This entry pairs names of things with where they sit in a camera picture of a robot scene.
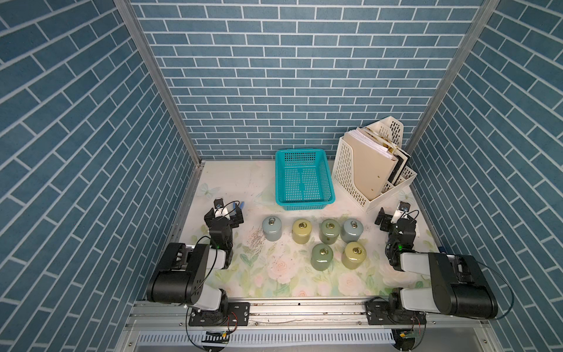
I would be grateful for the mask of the blue-grey canister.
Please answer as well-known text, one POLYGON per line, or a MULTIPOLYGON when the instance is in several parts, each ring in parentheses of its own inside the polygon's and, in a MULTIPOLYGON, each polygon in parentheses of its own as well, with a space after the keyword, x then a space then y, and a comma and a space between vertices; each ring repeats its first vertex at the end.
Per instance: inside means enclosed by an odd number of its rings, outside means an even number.
POLYGON ((267 241, 278 241, 282 236, 282 221, 277 216, 267 216, 262 221, 262 231, 267 241))
POLYGON ((364 232, 363 224, 354 218, 344 221, 342 224, 341 239, 345 243, 357 242, 364 232))

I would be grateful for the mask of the yellow-green canister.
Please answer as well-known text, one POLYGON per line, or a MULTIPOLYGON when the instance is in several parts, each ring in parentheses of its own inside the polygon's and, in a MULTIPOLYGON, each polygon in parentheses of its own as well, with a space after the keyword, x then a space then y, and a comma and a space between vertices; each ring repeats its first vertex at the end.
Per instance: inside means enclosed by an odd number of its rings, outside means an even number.
POLYGON ((357 241, 352 241, 347 243, 344 249, 342 254, 342 264, 350 270, 355 270, 359 268, 366 258, 367 251, 365 247, 357 241))
POLYGON ((307 219, 297 219, 292 226, 292 238, 297 244, 306 244, 312 233, 312 223, 307 219))

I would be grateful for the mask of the green canister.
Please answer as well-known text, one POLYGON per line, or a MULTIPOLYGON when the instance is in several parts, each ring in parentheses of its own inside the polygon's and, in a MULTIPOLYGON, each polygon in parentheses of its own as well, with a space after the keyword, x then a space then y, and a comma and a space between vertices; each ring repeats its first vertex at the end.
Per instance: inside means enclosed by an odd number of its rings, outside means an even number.
POLYGON ((318 243, 312 249, 311 265, 316 271, 325 271, 334 259, 332 248, 325 243, 318 243))
POLYGON ((320 225, 320 240, 328 245, 337 242, 341 233, 341 225, 335 219, 325 219, 320 225))

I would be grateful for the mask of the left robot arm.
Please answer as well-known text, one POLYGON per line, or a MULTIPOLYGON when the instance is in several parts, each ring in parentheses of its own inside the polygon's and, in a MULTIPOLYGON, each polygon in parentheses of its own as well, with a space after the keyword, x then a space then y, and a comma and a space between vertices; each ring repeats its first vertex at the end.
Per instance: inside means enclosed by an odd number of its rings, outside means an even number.
POLYGON ((224 315, 227 294, 212 288, 207 280, 214 270, 229 268, 233 259, 233 230, 243 224, 239 201, 216 199, 204 215, 208 243, 201 239, 193 246, 169 243, 146 290, 147 300, 162 304, 182 304, 205 312, 224 315))

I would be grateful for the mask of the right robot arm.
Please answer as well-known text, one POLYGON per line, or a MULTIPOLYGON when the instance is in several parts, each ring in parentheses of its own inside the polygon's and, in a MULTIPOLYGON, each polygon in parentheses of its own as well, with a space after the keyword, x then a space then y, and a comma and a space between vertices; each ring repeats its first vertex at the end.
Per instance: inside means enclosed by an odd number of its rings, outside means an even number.
POLYGON ((403 273, 430 278, 430 287, 392 290, 382 303, 368 310, 391 324, 424 322, 427 313, 475 320, 497 318, 498 303, 477 260, 471 255, 418 252, 414 249, 416 217, 408 203, 401 202, 394 214, 383 209, 375 224, 388 234, 384 253, 390 266, 403 273))

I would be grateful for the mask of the teal plastic basket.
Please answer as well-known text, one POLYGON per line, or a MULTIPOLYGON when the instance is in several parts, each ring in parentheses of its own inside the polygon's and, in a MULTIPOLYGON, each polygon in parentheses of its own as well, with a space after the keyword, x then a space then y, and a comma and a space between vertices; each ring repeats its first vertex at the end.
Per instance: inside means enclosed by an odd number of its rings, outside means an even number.
POLYGON ((275 197, 286 211, 321 210, 336 196, 325 151, 285 149, 275 155, 275 197))

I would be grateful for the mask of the beige folder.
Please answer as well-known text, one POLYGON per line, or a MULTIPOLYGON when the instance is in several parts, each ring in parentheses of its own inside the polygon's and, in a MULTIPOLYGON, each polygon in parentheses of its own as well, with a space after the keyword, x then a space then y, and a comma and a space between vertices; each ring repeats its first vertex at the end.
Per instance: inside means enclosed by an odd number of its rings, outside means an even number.
POLYGON ((343 136, 353 152, 354 186, 369 200, 377 198, 398 159, 389 149, 376 142, 359 128, 343 136))

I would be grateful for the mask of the white perforated file holder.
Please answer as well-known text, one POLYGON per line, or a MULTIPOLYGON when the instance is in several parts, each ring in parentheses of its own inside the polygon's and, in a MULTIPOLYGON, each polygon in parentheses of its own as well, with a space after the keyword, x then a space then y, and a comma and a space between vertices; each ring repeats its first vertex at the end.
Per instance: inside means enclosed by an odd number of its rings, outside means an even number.
MULTIPOLYGON (((391 136, 390 140, 397 144, 401 149, 403 149, 402 142, 404 126, 399 120, 395 119, 394 117, 385 117, 384 119, 378 120, 366 127, 375 132, 378 132, 379 134, 384 134, 383 130, 385 128, 386 133, 391 136)), ((416 172, 414 172, 415 175, 413 177, 407 179, 405 182, 401 183, 398 186, 393 186, 387 180, 381 194, 377 198, 369 201, 356 188, 356 186, 354 186, 353 152, 352 148, 343 141, 343 136, 339 139, 337 155, 333 166, 332 178, 337 185, 344 189, 346 194, 356 203, 357 206, 359 206, 360 209, 362 209, 362 211, 369 212, 375 209, 377 205, 406 190, 415 180, 417 176, 416 172)))

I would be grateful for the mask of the stack of papers and booklets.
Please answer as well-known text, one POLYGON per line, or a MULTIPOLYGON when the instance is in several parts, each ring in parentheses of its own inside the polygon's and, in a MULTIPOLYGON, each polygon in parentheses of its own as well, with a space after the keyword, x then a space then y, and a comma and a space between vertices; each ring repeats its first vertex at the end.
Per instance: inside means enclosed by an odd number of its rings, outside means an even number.
POLYGON ((388 178, 389 183, 393 186, 398 186, 415 175, 414 171, 408 167, 411 156, 390 140, 391 136, 386 133, 385 128, 383 130, 384 134, 379 134, 367 127, 359 128, 359 130, 385 147, 397 159, 397 164, 388 178))

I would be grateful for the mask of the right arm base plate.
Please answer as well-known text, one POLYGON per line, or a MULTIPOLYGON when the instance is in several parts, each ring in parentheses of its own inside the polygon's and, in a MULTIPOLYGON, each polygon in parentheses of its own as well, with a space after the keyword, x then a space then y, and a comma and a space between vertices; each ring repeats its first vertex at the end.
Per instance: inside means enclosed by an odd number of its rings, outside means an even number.
POLYGON ((373 325, 410 325, 427 323, 424 312, 400 309, 381 297, 374 297, 364 303, 368 324, 373 325))

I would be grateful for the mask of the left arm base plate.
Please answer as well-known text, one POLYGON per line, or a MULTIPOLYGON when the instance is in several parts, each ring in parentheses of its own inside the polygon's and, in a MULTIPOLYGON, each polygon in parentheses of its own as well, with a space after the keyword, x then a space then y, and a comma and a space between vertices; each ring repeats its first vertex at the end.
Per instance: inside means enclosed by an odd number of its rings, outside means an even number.
POLYGON ((191 327, 227 327, 248 326, 249 302, 224 302, 217 310, 195 309, 188 319, 191 327))

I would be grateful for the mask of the aluminium front rail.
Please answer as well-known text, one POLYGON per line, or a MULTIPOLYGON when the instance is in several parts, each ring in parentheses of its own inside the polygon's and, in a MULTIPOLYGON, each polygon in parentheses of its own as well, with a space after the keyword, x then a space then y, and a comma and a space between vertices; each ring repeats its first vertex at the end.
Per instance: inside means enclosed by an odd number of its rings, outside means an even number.
MULTIPOLYGON (((231 302, 249 303, 246 329, 367 329, 370 327, 365 307, 368 301, 368 297, 231 299, 231 302)), ((182 305, 137 301, 126 328, 133 331, 179 330, 186 326, 185 317, 190 314, 191 311, 182 305)))

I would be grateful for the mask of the right corner aluminium post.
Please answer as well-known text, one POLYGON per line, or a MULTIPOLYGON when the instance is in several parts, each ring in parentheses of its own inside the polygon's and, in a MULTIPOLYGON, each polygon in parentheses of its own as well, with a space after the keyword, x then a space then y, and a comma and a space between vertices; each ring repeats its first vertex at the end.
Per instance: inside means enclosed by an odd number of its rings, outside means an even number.
POLYGON ((421 119, 413 130, 412 137, 406 145, 406 151, 409 154, 412 155, 414 153, 417 144, 421 140, 425 130, 429 126, 434 114, 437 112, 438 107, 440 107, 457 75, 460 73, 463 64, 466 62, 472 48, 475 46, 479 36, 485 29, 486 24, 491 19, 491 16, 494 14, 494 11, 498 7, 499 3, 499 0, 485 0, 476 12, 475 17, 469 26, 468 32, 464 35, 462 41, 460 41, 460 45, 447 67, 444 77, 439 82, 431 99, 429 99, 428 105, 424 113, 421 115, 421 119))

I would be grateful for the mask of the corner aluminium post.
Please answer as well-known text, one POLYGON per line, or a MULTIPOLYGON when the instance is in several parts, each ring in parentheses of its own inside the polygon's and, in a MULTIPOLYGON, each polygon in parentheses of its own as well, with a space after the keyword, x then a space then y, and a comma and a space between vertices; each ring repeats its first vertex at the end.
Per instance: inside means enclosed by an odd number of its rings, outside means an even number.
POLYGON ((133 39, 143 63, 145 63, 145 66, 148 69, 148 73, 150 74, 155 87, 157 88, 157 91, 161 96, 168 113, 170 114, 174 126, 178 130, 178 133, 186 146, 194 165, 196 167, 200 167, 202 159, 198 155, 196 147, 189 136, 189 132, 183 122, 179 109, 177 108, 177 104, 167 86, 167 82, 161 72, 161 69, 158 66, 158 62, 151 50, 150 44, 143 32, 139 19, 133 9, 133 5, 130 1, 126 0, 115 0, 114 4, 116 5, 118 13, 120 13, 123 23, 126 25, 126 28, 133 39))
POLYGON ((421 140, 425 130, 429 126, 434 114, 437 112, 438 107, 440 107, 457 75, 460 73, 463 64, 466 62, 472 48, 475 46, 479 36, 485 29, 486 24, 491 19, 491 16, 494 14, 494 11, 498 7, 499 3, 499 0, 485 0, 476 12, 475 17, 469 26, 468 32, 464 35, 462 41, 460 41, 460 45, 447 67, 444 77, 439 82, 431 99, 429 99, 428 105, 424 113, 421 115, 421 119, 413 130, 412 137, 406 145, 406 151, 409 154, 412 155, 414 153, 417 144, 421 140))

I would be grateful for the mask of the left corner aluminium post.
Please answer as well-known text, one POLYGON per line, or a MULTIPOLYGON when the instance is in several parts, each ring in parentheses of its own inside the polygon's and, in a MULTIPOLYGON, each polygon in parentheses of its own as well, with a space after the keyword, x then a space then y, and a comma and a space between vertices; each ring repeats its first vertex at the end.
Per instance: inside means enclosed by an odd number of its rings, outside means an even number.
POLYGON ((179 109, 177 108, 177 104, 167 86, 167 82, 161 72, 161 69, 158 66, 158 62, 151 50, 150 44, 143 32, 139 19, 133 9, 133 5, 130 1, 126 0, 115 0, 114 4, 116 5, 118 13, 120 13, 123 23, 126 25, 126 28, 133 39, 143 63, 145 63, 145 66, 148 69, 148 73, 150 74, 155 87, 157 88, 157 91, 161 96, 168 113, 170 114, 174 126, 178 130, 178 133, 186 146, 194 165, 196 167, 200 167, 202 159, 198 155, 196 147, 189 136, 189 132, 183 122, 179 109))

